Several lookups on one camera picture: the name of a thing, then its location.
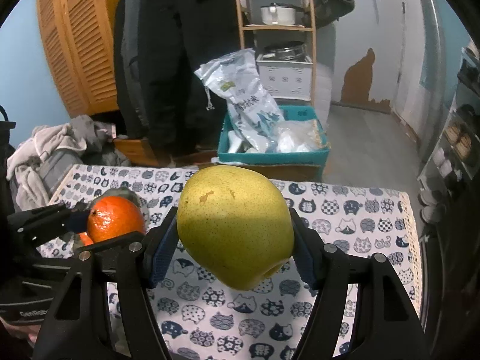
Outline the green patterned plate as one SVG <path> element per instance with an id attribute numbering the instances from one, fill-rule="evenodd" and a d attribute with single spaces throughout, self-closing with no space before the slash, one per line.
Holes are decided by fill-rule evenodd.
<path id="1" fill-rule="evenodd" d="M 89 202 L 87 204 L 87 208 L 88 209 L 91 209 L 93 207 L 93 205 L 100 199 L 102 199 L 103 197 L 110 197 L 110 196 L 117 196 L 117 197 L 124 197 L 128 200 L 130 200 L 132 203 L 134 203 L 137 207 L 140 208 L 141 212 L 142 212 L 142 215 L 143 215 L 143 219 L 144 219 L 144 222 L 145 222 L 145 234 L 146 234 L 146 230 L 147 230 L 147 222 L 148 222 L 148 214 L 144 214 L 141 207 L 140 207 L 140 200 L 139 200 L 139 197 L 125 189 L 125 190 L 122 190 L 122 189 L 110 189 L 108 191 L 106 191 L 106 193 L 104 193 L 103 195 L 95 198 L 94 200 L 92 200 L 91 202 Z M 80 247 L 83 247 L 83 244 L 81 243 L 80 241 L 80 237 L 79 237 L 79 234 L 78 235 L 75 235 L 74 236 L 74 248 L 77 249 L 77 248 L 80 248 Z"/>

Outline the shoe rack with shoes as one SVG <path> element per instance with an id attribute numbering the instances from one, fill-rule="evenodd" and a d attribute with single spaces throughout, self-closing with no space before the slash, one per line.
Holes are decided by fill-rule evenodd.
<path id="1" fill-rule="evenodd" d="M 450 200 L 479 195 L 479 49 L 473 42 L 461 51 L 451 105 L 418 181 L 425 224 L 438 224 Z"/>

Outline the yellow pear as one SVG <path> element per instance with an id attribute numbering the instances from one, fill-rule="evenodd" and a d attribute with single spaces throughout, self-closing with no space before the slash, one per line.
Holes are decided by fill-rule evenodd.
<path id="1" fill-rule="evenodd" d="M 181 192 L 176 228 L 199 265 L 240 291 L 278 271 L 295 244 L 281 192 L 262 174 L 238 166 L 196 172 Z"/>

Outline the wooden shelf rack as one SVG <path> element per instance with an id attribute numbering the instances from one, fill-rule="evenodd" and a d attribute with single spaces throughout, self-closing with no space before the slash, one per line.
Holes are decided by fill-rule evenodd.
<path id="1" fill-rule="evenodd" d="M 315 102 L 314 0 L 236 0 L 240 47 L 254 48 L 262 84 L 282 102 Z"/>

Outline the teal plastic crate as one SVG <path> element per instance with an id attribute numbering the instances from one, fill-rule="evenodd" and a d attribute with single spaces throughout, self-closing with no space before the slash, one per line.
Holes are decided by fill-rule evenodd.
<path id="1" fill-rule="evenodd" d="M 308 165 L 325 166 L 330 152 L 330 144 L 323 130 L 320 120 L 317 118 L 314 109 L 311 106 L 280 106 L 286 120 L 292 124 L 303 124 L 308 127 L 308 132 L 313 133 L 320 147 L 315 150 L 293 152 L 293 153 L 230 153 L 230 139 L 228 134 L 233 132 L 233 126 L 230 117 L 226 116 L 224 126 L 220 134 L 218 145 L 218 157 L 222 163 L 240 163 L 247 165 L 260 166 L 280 166 L 280 165 Z"/>

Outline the wooden drawer box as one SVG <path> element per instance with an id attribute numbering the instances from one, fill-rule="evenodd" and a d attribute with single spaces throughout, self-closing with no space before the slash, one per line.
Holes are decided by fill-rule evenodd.
<path id="1" fill-rule="evenodd" d="M 114 139 L 117 150 L 125 155 L 133 165 L 143 167 L 174 167 L 176 162 L 168 151 L 148 139 Z"/>

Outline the white door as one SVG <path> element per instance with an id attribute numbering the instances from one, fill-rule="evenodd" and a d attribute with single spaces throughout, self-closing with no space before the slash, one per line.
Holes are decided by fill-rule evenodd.
<path id="1" fill-rule="evenodd" d="M 332 100 L 391 113 L 404 57 L 404 0 L 355 0 L 334 23 Z"/>

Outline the clear plastic bag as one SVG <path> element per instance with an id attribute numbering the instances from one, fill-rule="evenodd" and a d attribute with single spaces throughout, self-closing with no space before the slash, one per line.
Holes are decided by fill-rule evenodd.
<path id="1" fill-rule="evenodd" d="M 330 148 L 326 133 L 316 119 L 281 121 L 272 136 L 277 153 L 307 153 Z"/>

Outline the large orange front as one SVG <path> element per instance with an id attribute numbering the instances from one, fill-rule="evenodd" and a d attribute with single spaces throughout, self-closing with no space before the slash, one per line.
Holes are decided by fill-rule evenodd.
<path id="1" fill-rule="evenodd" d="M 83 244 L 83 246 L 89 246 L 94 244 L 92 239 L 89 237 L 87 232 L 81 232 L 79 233 L 80 241 Z"/>

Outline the small mandarin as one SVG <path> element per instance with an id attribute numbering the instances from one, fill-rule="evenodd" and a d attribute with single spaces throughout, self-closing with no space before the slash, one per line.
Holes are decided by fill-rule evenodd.
<path id="1" fill-rule="evenodd" d="M 130 200 L 103 197 L 90 209 L 86 234 L 92 242 L 104 242 L 128 233 L 146 233 L 143 214 Z"/>

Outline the steel pot on box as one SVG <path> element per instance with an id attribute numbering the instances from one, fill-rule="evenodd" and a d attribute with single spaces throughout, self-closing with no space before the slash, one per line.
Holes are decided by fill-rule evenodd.
<path id="1" fill-rule="evenodd" d="M 303 62 L 306 47 L 302 41 L 285 41 L 264 48 L 264 58 L 278 61 Z"/>

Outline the black hanging jacket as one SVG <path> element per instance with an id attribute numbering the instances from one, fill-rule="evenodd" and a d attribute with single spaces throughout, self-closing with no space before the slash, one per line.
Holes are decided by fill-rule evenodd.
<path id="1" fill-rule="evenodd" d="M 174 158 L 216 148 L 226 102 L 195 71 L 239 50 L 235 0 L 119 0 L 113 38 L 127 135 Z"/>

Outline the white rice bag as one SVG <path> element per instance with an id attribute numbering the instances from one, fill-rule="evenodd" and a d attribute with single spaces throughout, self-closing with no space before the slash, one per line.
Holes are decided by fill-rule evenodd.
<path id="1" fill-rule="evenodd" d="M 194 74 L 227 104 L 234 131 L 259 153 L 275 153 L 280 107 L 264 88 L 253 49 L 240 49 L 202 64 Z"/>

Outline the wooden louvered wardrobe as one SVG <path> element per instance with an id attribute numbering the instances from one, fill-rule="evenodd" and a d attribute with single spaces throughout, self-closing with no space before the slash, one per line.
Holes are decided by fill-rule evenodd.
<path id="1" fill-rule="evenodd" d="M 113 33 L 119 0 L 37 0 L 50 73 L 70 116 L 117 111 Z"/>

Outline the cat pattern tablecloth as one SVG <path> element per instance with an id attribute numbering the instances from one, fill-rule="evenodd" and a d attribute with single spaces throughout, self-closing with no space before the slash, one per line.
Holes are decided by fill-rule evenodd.
<path id="1" fill-rule="evenodd" d="M 193 168 L 74 166 L 51 198 L 74 206 L 126 187 L 145 225 L 161 224 Z M 394 189 L 323 183 L 276 183 L 286 203 L 323 242 L 360 257 L 388 257 L 414 306 L 422 291 L 416 226 L 409 197 Z M 178 246 L 165 279 L 149 292 L 168 349 L 186 359 L 290 359 L 316 299 L 292 262 L 255 289 L 224 286 Z"/>

